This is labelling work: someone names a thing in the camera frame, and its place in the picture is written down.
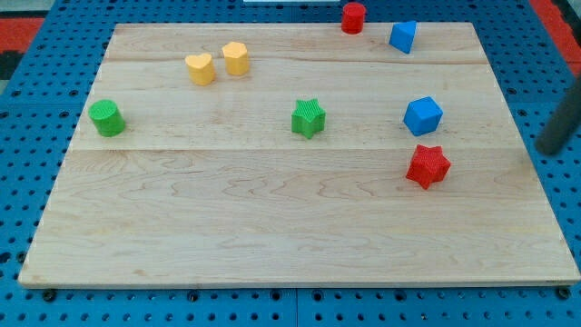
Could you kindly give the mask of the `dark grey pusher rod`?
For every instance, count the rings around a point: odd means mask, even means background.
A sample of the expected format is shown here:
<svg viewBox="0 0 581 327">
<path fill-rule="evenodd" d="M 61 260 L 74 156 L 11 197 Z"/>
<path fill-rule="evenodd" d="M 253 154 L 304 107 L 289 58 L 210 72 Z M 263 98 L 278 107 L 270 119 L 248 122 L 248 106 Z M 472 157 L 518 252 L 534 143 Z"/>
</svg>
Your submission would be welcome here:
<svg viewBox="0 0 581 327">
<path fill-rule="evenodd" d="M 568 89 L 562 102 L 553 112 L 535 141 L 535 148 L 543 155 L 562 151 L 580 125 L 580 77 Z"/>
</svg>

